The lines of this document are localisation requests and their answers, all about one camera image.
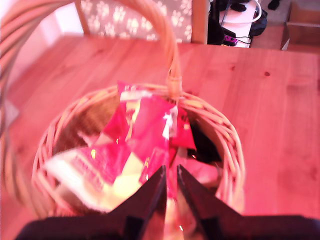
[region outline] purple object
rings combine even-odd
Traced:
[[[232,36],[224,35],[223,44],[228,46],[235,46],[237,45],[238,40]]]

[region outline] cardboard box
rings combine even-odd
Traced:
[[[281,49],[289,50],[290,45],[320,48],[320,11],[303,9],[296,2],[291,3]]]

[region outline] basket handle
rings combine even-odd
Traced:
[[[31,207],[40,218],[54,214],[50,197],[43,196],[31,185],[17,164],[5,129],[5,89],[10,71],[17,55],[42,19],[56,9],[80,0],[20,0],[14,4],[1,21],[0,42],[0,140],[1,140],[1,184],[23,205]],[[182,94],[181,69],[176,37],[167,18],[151,0],[118,0],[137,11],[151,22],[160,36],[169,66],[167,86],[169,96],[178,98]]]

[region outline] table surface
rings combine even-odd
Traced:
[[[317,55],[199,44],[179,45],[183,88],[224,113],[238,131],[246,163],[245,214],[320,219],[320,60]],[[31,175],[50,121],[84,94],[130,83],[164,84],[157,42],[65,36],[16,81],[20,109],[10,136]],[[1,236],[32,219],[1,189]]]

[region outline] paw print wallpaper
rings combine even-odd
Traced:
[[[192,0],[153,0],[170,21],[177,42],[190,43],[192,35]],[[140,38],[156,41],[152,24],[139,13],[115,0],[82,0],[81,9],[91,34]]]

